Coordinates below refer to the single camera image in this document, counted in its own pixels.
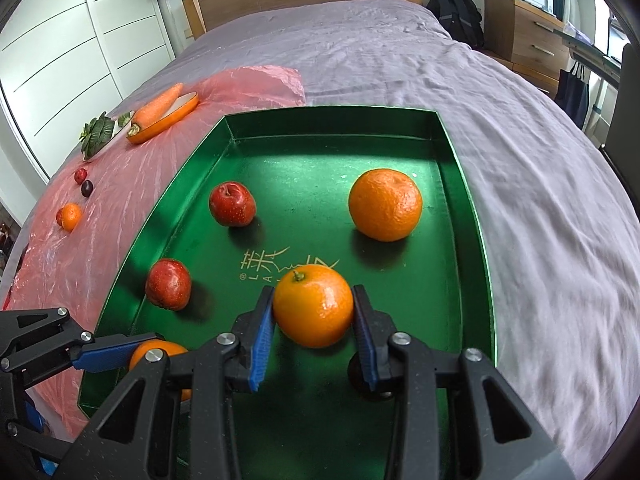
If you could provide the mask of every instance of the green tray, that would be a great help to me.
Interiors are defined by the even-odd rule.
[[[422,192],[422,218],[405,240],[376,242],[353,227],[348,194],[372,168],[402,171]],[[255,197],[257,217],[246,228],[223,228],[209,213],[210,190],[225,180],[244,183]],[[162,256],[191,272],[191,301],[181,312],[145,299],[146,274]],[[159,332],[197,348],[251,310],[264,285],[306,263],[365,285],[398,330],[441,350],[474,346],[495,362],[488,269],[462,170],[437,113],[404,108],[282,108],[223,118],[146,220],[95,335]],[[393,403],[370,403],[352,390],[346,370],[355,349],[352,335],[313,351],[276,331],[260,391],[234,396],[244,480],[383,477]],[[84,374],[79,405],[88,416],[121,373]],[[441,402],[441,440],[446,416]],[[178,443],[183,465],[186,440]]]

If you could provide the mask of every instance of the blue gripper pad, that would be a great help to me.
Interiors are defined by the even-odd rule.
[[[140,343],[141,341],[136,341],[110,348],[83,351],[82,355],[73,361],[73,366],[76,370],[86,370],[92,374],[128,367],[131,356]]]
[[[27,420],[31,423],[31,425],[36,429],[38,433],[42,433],[44,430],[45,420],[40,412],[36,410],[30,402],[25,402],[27,407]],[[52,462],[51,460],[47,460],[46,458],[40,457],[40,464],[42,464],[42,470],[45,474],[52,476],[53,473],[56,472],[56,468],[58,464]]]
[[[271,341],[273,340],[273,330],[275,328],[275,320],[273,319],[273,294],[264,309],[262,320],[260,320],[260,328],[255,337],[254,345],[251,348],[251,369],[249,372],[249,389],[252,393],[258,391],[260,383],[264,379],[267,372],[267,364],[269,363],[269,354],[271,352]]]
[[[371,332],[367,323],[366,315],[358,301],[358,295],[353,288],[353,332],[356,336],[356,346],[358,348],[358,357],[360,358],[360,368],[362,369],[362,377],[369,385],[369,389],[373,392],[378,386],[378,363],[376,358],[376,348],[373,345]]]

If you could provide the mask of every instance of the tangerine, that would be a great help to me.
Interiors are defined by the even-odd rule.
[[[60,219],[62,228],[65,231],[71,232],[78,225],[78,222],[82,218],[82,209],[78,204],[72,202],[66,204],[60,211]]]
[[[137,365],[140,359],[142,359],[149,350],[152,350],[154,348],[164,350],[169,357],[188,352],[188,350],[184,346],[178,345],[178,343],[172,343],[171,341],[164,341],[162,339],[150,339],[148,341],[140,343],[140,345],[138,345],[138,348],[135,349],[133,355],[131,356],[131,359],[129,360],[129,370]],[[191,390],[183,390],[181,400],[188,399],[191,399]]]
[[[280,280],[273,294],[273,315],[299,345],[324,348],[340,341],[351,325],[353,296],[338,272],[308,264]]]
[[[369,170],[351,187],[349,213],[362,234],[379,242],[395,242],[418,225],[422,195],[415,182],[400,171]]]

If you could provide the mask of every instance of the bed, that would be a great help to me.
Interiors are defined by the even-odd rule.
[[[307,105],[439,111],[486,241],[498,369],[584,478],[640,392],[638,218],[550,99],[451,40],[420,1],[185,0],[197,41],[117,111],[178,80],[263,64],[298,70]]]

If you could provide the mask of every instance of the leafy vegetable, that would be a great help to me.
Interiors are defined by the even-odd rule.
[[[111,140],[115,121],[106,115],[107,112],[102,112],[100,117],[91,119],[80,133],[80,140],[82,140],[80,149],[84,153],[84,160],[94,156]]]
[[[132,117],[133,112],[126,112],[118,117],[118,126],[123,128],[125,124],[127,124]]]

